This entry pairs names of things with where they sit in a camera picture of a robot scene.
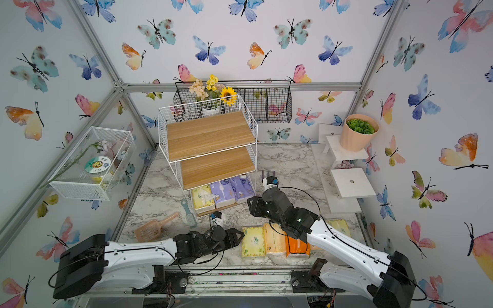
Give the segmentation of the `green-white tissue pack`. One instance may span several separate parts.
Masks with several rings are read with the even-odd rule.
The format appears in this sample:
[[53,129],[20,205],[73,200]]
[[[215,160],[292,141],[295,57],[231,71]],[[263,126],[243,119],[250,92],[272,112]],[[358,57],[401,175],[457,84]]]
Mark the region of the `green-white tissue pack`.
[[243,227],[244,238],[241,243],[243,258],[264,257],[266,255],[263,227]]

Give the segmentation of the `purple tissue pack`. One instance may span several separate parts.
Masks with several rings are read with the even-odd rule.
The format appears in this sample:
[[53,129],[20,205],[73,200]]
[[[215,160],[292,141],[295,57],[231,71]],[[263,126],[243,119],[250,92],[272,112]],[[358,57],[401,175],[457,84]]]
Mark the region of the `purple tissue pack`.
[[245,203],[249,198],[255,195],[252,182],[247,174],[230,178],[230,182],[235,193],[237,204]]
[[210,188],[212,194],[214,195],[214,203],[217,209],[221,209],[236,203],[236,194],[229,179],[212,183]]

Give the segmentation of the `pale orange tissue pack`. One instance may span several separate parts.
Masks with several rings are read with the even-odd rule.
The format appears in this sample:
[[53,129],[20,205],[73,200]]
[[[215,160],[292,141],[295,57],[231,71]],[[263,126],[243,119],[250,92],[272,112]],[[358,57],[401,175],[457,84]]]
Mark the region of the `pale orange tissue pack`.
[[264,246],[267,254],[285,255],[286,233],[276,223],[265,223],[264,230]]

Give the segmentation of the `yellow tissue pack bottom shelf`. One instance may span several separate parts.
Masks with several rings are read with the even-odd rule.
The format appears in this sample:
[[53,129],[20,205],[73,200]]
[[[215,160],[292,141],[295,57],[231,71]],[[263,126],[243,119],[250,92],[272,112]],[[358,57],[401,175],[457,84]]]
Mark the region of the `yellow tissue pack bottom shelf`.
[[207,211],[216,209],[214,196],[210,185],[196,187],[191,190],[193,207],[197,214],[203,214]]

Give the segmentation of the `bright orange tissue pack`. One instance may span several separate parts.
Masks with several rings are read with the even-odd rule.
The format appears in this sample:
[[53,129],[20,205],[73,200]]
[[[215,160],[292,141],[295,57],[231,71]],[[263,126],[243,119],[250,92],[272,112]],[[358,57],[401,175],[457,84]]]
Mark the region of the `bright orange tissue pack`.
[[309,257],[311,253],[310,246],[292,237],[285,237],[286,257]]

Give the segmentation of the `yellow-green tissue pack top shelf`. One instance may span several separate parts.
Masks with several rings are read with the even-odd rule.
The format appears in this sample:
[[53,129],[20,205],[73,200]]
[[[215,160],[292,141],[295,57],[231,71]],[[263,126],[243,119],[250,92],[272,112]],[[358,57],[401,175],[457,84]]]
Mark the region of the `yellow-green tissue pack top shelf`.
[[337,231],[345,234],[348,237],[351,237],[350,228],[345,219],[329,219],[326,221],[332,228],[335,228]]

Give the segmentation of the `orange-yellow tissue pack top shelf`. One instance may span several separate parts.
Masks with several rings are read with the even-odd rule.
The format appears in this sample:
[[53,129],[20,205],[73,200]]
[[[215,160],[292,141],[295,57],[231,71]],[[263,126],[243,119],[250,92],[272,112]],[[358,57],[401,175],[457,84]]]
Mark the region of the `orange-yellow tissue pack top shelf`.
[[326,222],[326,220],[320,219],[319,222],[321,225],[325,226],[327,229],[330,229],[330,230],[333,229],[333,227],[328,222]]

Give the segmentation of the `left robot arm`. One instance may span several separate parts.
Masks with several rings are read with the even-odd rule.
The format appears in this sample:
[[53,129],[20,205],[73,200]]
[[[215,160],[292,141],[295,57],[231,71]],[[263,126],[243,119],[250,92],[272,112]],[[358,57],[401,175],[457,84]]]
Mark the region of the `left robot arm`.
[[73,298],[94,288],[132,288],[155,291],[165,283],[167,266],[181,267],[208,255],[241,245],[244,233],[236,228],[211,227],[201,234],[188,232],[149,243],[105,241],[96,234],[65,251],[53,274],[53,298]]

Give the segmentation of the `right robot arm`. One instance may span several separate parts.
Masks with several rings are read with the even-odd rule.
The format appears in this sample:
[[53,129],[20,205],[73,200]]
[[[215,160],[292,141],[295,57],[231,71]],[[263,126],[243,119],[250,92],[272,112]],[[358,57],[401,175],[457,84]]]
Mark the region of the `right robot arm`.
[[320,215],[295,207],[278,187],[247,201],[250,214],[280,225],[287,236],[329,252],[345,267],[317,266],[316,276],[328,288],[345,290],[372,300],[376,307],[410,307],[417,287],[409,259],[389,255],[353,240],[328,225]]

